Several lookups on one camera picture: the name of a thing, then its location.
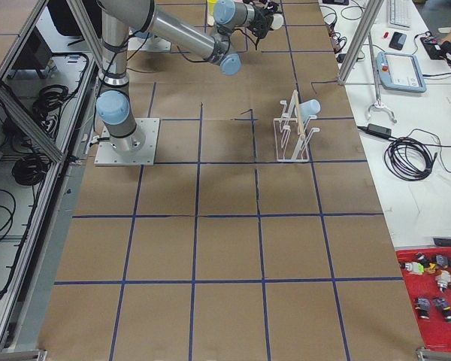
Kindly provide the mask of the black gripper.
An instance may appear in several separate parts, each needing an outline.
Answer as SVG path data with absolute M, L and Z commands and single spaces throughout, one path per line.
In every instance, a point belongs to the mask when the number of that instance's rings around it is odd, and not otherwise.
M 280 14 L 280 7 L 275 1 L 260 1 L 263 4 L 259 7 L 254 1 L 250 1 L 255 11 L 254 18 L 250 22 L 250 31 L 257 38 L 265 38 L 270 30 L 271 16 L 275 13 Z

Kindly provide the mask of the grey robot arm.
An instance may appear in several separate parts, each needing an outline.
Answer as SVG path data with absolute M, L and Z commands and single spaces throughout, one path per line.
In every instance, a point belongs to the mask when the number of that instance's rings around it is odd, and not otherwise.
M 102 10 L 102 65 L 96 110 L 119 153 L 140 150 L 147 139 L 132 113 L 129 100 L 127 49 L 131 35 L 155 35 L 220 67 L 225 75 L 238 73 L 239 55 L 230 37 L 238 28 L 249 29 L 257 40 L 283 25 L 275 2 L 259 7 L 251 1 L 217 1 L 209 34 L 198 31 L 154 1 L 100 1 Z

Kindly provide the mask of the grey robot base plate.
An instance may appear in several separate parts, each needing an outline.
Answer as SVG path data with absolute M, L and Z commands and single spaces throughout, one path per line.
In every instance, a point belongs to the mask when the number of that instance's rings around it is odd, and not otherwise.
M 137 129 L 127 138 L 110 137 L 106 127 L 95 155 L 97 166 L 153 165 L 159 135 L 159 118 L 136 118 Z

